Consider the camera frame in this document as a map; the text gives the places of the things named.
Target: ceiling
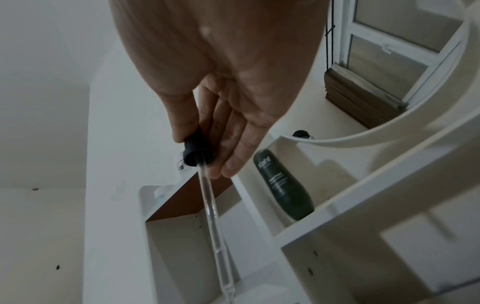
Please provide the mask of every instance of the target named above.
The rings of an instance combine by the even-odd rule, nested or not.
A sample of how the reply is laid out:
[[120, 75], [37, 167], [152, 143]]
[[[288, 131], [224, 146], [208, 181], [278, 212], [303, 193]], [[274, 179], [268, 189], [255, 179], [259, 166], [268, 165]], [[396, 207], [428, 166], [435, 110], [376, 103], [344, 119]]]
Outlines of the ceiling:
[[85, 186], [89, 84], [115, 39], [106, 0], [0, 4], [0, 188]]

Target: white window frame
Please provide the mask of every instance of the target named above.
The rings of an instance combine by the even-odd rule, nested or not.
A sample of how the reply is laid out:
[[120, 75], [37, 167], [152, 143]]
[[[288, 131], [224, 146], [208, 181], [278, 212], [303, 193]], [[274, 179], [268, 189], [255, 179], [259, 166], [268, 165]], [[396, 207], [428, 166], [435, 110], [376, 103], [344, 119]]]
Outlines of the white window frame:
[[381, 46], [382, 49], [387, 53], [395, 52], [426, 65], [427, 69], [412, 86], [410, 91], [402, 98], [402, 100], [399, 100], [388, 92], [385, 92], [387, 95], [389, 95], [389, 97], [393, 98], [393, 100], [397, 100], [400, 106], [405, 108], [412, 107], [421, 100], [421, 98], [419, 98], [417, 95], [420, 88], [439, 69], [440, 65], [446, 60], [448, 55], [452, 53], [452, 51], [467, 35], [467, 22], [463, 22], [463, 24], [453, 34], [440, 53], [437, 53], [398, 37], [355, 22], [357, 1], [358, 0], [343, 1], [339, 63], [344, 67], [348, 66], [352, 35], [355, 35], [359, 38]]

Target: window pane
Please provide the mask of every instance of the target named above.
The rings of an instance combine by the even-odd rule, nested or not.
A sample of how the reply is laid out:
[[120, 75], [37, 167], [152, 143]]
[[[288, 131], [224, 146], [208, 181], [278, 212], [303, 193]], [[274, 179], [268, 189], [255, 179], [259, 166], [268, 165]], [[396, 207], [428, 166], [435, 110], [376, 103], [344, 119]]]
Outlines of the window pane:
[[362, 38], [352, 36], [348, 69], [373, 85], [402, 99], [427, 66]]
[[462, 25], [454, 0], [357, 0], [355, 21], [440, 52]]

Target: window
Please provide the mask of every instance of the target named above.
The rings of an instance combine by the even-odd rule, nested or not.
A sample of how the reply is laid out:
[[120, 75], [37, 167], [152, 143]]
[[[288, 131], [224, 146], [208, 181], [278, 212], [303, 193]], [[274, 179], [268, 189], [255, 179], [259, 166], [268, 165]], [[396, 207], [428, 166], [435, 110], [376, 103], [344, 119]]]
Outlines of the window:
[[456, 0], [345, 0], [340, 64], [399, 105], [417, 92], [466, 33]]

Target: pinky finger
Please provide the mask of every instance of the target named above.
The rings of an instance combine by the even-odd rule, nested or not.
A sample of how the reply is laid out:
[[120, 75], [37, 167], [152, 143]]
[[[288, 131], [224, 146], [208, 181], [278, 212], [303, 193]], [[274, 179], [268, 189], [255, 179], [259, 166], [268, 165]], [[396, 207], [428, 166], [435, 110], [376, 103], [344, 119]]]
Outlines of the pinky finger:
[[270, 128], [259, 127], [248, 123], [243, 130], [241, 138], [231, 156], [226, 160], [221, 169], [225, 177], [237, 174], [250, 160]]

